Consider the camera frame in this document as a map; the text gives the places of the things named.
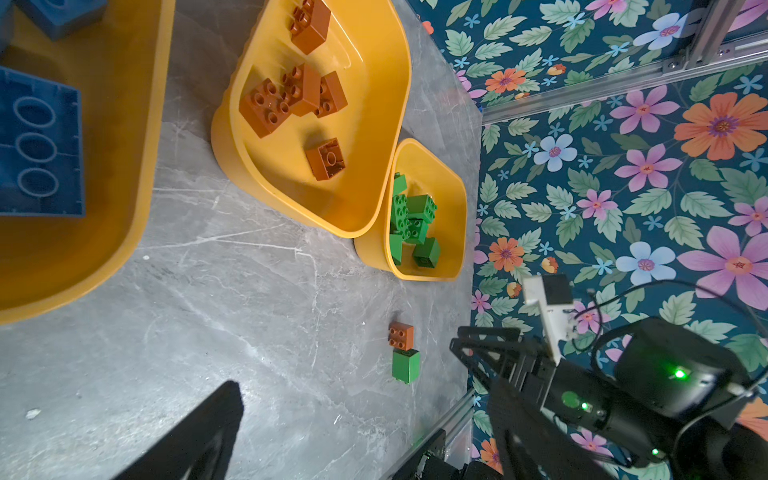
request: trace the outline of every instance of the small blue flower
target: small blue flower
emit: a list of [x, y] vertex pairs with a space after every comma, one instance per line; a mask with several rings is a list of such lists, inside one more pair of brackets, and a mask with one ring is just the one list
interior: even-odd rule
[[593, 124], [597, 125], [594, 128], [594, 131], [602, 130], [602, 131], [608, 131], [608, 125], [614, 123], [613, 118], [605, 118], [605, 115], [600, 116], [600, 120], [595, 120], [592, 122]]
[[560, 212], [560, 215], [563, 216], [563, 220], [567, 220], [569, 218], [576, 218], [576, 214], [574, 213], [576, 211], [576, 206], [572, 207], [566, 207], [563, 209], [562, 212]]
[[545, 67], [551, 67], [554, 65], [556, 61], [560, 60], [560, 57], [555, 57], [554, 55], [549, 55], [549, 58], [545, 58], [541, 61], [541, 64]]
[[528, 154], [528, 158], [531, 158], [531, 155], [541, 150], [541, 148], [536, 146], [536, 142], [532, 141], [530, 144], [525, 144], [525, 148], [523, 148], [523, 153]]
[[480, 21], [478, 20], [479, 16], [480, 16], [479, 13], [475, 13], [474, 17], [471, 17], [471, 18], [470, 17], [464, 17], [464, 19], [466, 20], [466, 22], [464, 22], [464, 26], [472, 28], [475, 25], [480, 25]]
[[576, 25], [583, 25], [586, 22], [586, 20], [581, 20], [581, 17], [583, 16], [584, 16], [584, 13], [582, 12], [578, 14], [576, 18], [568, 17], [568, 21], [565, 22], [565, 27], [573, 30], [574, 28], [576, 28]]
[[552, 137], [555, 137], [555, 138], [557, 138], [559, 134], [561, 134], [561, 133], [563, 133], [565, 131], [565, 129], [560, 126], [560, 122], [558, 122], [558, 123], [556, 123], [554, 125], [550, 125], [550, 127], [551, 128], [549, 130], [549, 134]]
[[554, 248], [549, 246], [549, 242], [542, 243], [541, 245], [538, 246], [538, 251], [539, 253], [541, 253], [541, 255], [546, 255], [547, 252], [551, 252], [552, 250], [554, 250]]
[[741, 154], [742, 157], [748, 158], [749, 160], [745, 160], [739, 164], [739, 167], [746, 167], [749, 165], [752, 168], [753, 172], [756, 172], [760, 169], [760, 164], [768, 164], [768, 158], [765, 158], [763, 154], [766, 153], [765, 148], [758, 148], [755, 150], [754, 154], [751, 154], [749, 152], [744, 152]]
[[611, 45], [611, 51], [608, 53], [611, 55], [611, 57], [616, 58], [620, 53], [625, 53], [629, 48], [627, 48], [627, 45], [629, 45], [629, 42], [626, 41], [621, 45]]
[[453, 61], [453, 66], [456, 68], [464, 68], [466, 65], [469, 65], [466, 57], [463, 57], [461, 60], [456, 59]]
[[604, 275], [605, 273], [613, 273], [613, 270], [608, 268], [613, 264], [613, 260], [603, 261], [603, 259], [598, 258], [598, 264], [593, 265], [592, 268], [598, 271], [598, 275]]
[[616, 95], [615, 97], [611, 97], [611, 99], [608, 100], [608, 103], [611, 105], [611, 108], [620, 107], [624, 104], [624, 102], [622, 102], [623, 99], [623, 95]]
[[747, 77], [742, 77], [742, 78], [739, 78], [739, 81], [741, 82], [741, 84], [733, 88], [736, 88], [737, 90], [740, 90], [743, 88], [744, 89], [743, 93], [747, 95], [752, 91], [752, 89], [763, 90], [763, 86], [757, 83], [760, 80], [763, 80], [762, 75], [755, 75], [754, 77], [752, 77], [752, 80], [750, 80]]
[[654, 217], [653, 215], [648, 215], [648, 220], [644, 221], [643, 225], [648, 225], [649, 232], [654, 228], [661, 228], [661, 215], [659, 215], [658, 217]]
[[582, 158], [578, 159], [578, 166], [581, 168], [589, 168], [589, 164], [591, 164], [593, 160], [591, 158], [588, 158], [586, 155], [584, 155]]

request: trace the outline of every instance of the small yellow bin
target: small yellow bin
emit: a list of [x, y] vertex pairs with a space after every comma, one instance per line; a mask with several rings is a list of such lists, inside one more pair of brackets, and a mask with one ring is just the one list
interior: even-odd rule
[[[414, 245], [402, 245], [402, 262], [397, 266], [389, 252], [389, 220], [392, 214], [392, 189], [395, 173], [406, 176], [409, 197], [428, 194], [437, 205], [435, 221], [427, 237], [440, 243], [440, 261], [436, 268], [416, 266]], [[395, 161], [386, 189], [386, 201], [376, 222], [355, 239], [357, 255], [365, 265], [388, 270], [402, 280], [451, 282], [458, 278], [464, 263], [467, 224], [467, 191], [464, 182], [448, 166], [418, 141], [408, 138], [395, 151]]]
[[[311, 227], [354, 238], [381, 207], [411, 84], [406, 34], [389, 0], [324, 0], [328, 38], [309, 55], [292, 42], [297, 0], [269, 0], [214, 115], [211, 143], [224, 173], [258, 200]], [[240, 99], [266, 78], [308, 62], [336, 71], [349, 105], [324, 118], [291, 115], [259, 138], [239, 112]], [[317, 181], [304, 149], [338, 138], [346, 169]]]
[[81, 92], [85, 217], [0, 217], [0, 324], [85, 295], [134, 252], [149, 216], [174, 0], [110, 0], [53, 42], [18, 9], [0, 65]]

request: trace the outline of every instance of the orange toy block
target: orange toy block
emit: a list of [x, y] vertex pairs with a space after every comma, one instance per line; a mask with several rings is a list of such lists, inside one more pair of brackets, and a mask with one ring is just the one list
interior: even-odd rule
[[408, 351], [413, 348], [413, 327], [405, 323], [389, 324], [389, 346]]
[[331, 11], [323, 0], [303, 0], [293, 10], [291, 41], [304, 55], [309, 55], [328, 38]]
[[320, 79], [320, 108], [315, 110], [318, 118], [323, 118], [347, 106], [344, 89], [341, 88], [339, 75], [332, 71]]
[[283, 100], [290, 113], [303, 117], [317, 110], [320, 105], [320, 74], [312, 65], [301, 64], [283, 75], [285, 92]]
[[290, 107], [268, 78], [240, 99], [240, 113], [259, 138], [271, 134], [290, 115]]
[[332, 138], [317, 147], [305, 150], [306, 159], [310, 161], [312, 173], [317, 180], [329, 180], [332, 176], [344, 170], [344, 157], [341, 155], [339, 140]]

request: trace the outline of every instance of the blue toy block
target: blue toy block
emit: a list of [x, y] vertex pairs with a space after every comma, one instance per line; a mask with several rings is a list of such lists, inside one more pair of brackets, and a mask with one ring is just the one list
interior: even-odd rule
[[0, 54], [13, 38], [13, 8], [11, 0], [0, 0]]
[[0, 216], [85, 215], [80, 92], [0, 67]]
[[35, 25], [51, 40], [98, 22], [107, 9], [107, 0], [14, 0]]

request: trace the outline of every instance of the green toy block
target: green toy block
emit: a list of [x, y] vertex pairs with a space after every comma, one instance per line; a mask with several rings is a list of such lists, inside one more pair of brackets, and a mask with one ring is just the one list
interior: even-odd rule
[[392, 195], [400, 195], [402, 192], [408, 190], [408, 182], [406, 176], [401, 173], [395, 174], [395, 183], [392, 189]]
[[392, 197], [392, 216], [389, 219], [390, 232], [406, 232], [408, 230], [408, 198], [405, 195]]
[[421, 372], [421, 353], [410, 349], [407, 352], [394, 349], [392, 351], [392, 376], [404, 383], [411, 383]]
[[408, 197], [408, 218], [418, 218], [426, 223], [432, 223], [435, 221], [435, 210], [437, 205], [429, 195]]
[[399, 265], [402, 261], [402, 234], [389, 235], [389, 253], [392, 254], [392, 261], [395, 262], [395, 265]]
[[408, 230], [403, 236], [403, 241], [414, 245], [421, 245], [427, 239], [427, 231], [429, 231], [429, 223], [418, 218], [412, 218], [408, 220]]
[[413, 249], [413, 259], [418, 266], [435, 268], [437, 261], [440, 259], [440, 243], [438, 243], [436, 238], [430, 237], [426, 239], [423, 245], [417, 245]]

